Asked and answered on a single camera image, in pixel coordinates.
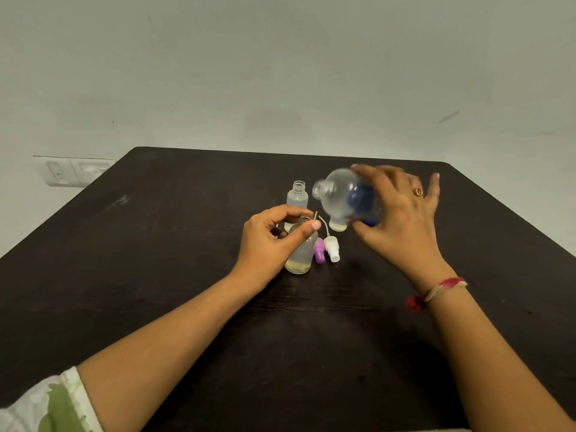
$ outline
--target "sleeve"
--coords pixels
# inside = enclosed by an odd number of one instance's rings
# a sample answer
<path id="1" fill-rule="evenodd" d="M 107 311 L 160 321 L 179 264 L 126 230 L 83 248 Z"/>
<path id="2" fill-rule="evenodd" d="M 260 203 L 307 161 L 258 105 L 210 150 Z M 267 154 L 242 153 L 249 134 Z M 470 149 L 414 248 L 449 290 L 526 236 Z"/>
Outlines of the sleeve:
<path id="1" fill-rule="evenodd" d="M 103 432 L 78 370 L 34 385 L 0 409 L 0 432 Z"/>

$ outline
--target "table surface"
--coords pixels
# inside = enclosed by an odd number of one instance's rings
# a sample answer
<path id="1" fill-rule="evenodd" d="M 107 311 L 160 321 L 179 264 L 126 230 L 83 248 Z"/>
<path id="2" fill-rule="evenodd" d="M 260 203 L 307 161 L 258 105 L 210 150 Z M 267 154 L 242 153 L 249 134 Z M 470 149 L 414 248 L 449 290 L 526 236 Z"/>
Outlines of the table surface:
<path id="1" fill-rule="evenodd" d="M 233 267 L 252 214 L 284 203 L 294 180 L 310 193 L 353 163 L 441 174 L 443 254 L 576 417 L 576 259 L 452 166 L 152 147 L 133 149 L 0 259 L 0 403 L 208 288 Z M 342 260 L 283 270 L 148 430 L 467 426 L 428 316 L 403 307 L 408 282 L 352 231 L 337 236 Z"/>

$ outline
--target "forearm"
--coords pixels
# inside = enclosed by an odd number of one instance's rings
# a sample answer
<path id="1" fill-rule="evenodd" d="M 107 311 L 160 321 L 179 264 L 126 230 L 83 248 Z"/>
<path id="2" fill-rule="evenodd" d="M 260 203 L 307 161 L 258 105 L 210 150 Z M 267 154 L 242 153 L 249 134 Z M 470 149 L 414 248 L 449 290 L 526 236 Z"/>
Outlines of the forearm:
<path id="1" fill-rule="evenodd" d="M 249 280 L 228 276 L 80 364 L 104 430 L 140 431 L 228 319 L 258 290 Z"/>
<path id="2" fill-rule="evenodd" d="M 425 288 L 455 274 L 450 269 L 442 278 L 436 276 L 430 277 Z M 466 289 L 439 295 L 428 303 L 428 310 L 445 347 L 472 430 L 574 430 L 570 418 Z"/>

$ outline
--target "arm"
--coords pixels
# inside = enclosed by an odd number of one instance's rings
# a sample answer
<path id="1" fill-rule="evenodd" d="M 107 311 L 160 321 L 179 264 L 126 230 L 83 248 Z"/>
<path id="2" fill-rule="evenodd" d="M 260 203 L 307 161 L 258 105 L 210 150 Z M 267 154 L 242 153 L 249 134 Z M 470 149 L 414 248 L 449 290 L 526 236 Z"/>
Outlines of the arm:
<path id="1" fill-rule="evenodd" d="M 238 261 L 227 277 L 189 302 L 98 352 L 78 367 L 106 432 L 140 431 L 234 313 L 282 269 L 320 222 L 285 239 L 275 224 L 306 209 L 278 206 L 244 225 Z"/>
<path id="2" fill-rule="evenodd" d="M 436 243 L 434 213 L 440 176 L 428 194 L 414 194 L 420 179 L 389 166 L 355 166 L 370 180 L 386 208 L 374 228 L 352 226 L 361 239 L 399 268 L 425 296 L 438 283 L 456 277 Z M 428 310 L 446 350 L 458 393 L 474 431 L 574 431 L 576 427 L 549 392 L 498 333 L 465 289 L 444 292 Z"/>

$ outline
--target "red thread bracelet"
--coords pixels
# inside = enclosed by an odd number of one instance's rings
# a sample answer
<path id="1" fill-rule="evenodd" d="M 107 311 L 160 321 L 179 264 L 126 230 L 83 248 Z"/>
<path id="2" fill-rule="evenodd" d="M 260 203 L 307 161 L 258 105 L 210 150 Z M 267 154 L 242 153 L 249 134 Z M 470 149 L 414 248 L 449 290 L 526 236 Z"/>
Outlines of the red thread bracelet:
<path id="1" fill-rule="evenodd" d="M 420 312 L 426 307 L 426 304 L 430 300 L 442 294 L 445 290 L 467 285 L 468 283 L 466 283 L 462 277 L 451 277 L 450 279 L 446 279 L 437 284 L 434 288 L 430 290 L 430 292 L 425 297 L 418 297 L 417 295 L 411 295 L 406 299 L 404 304 L 408 309 Z"/>

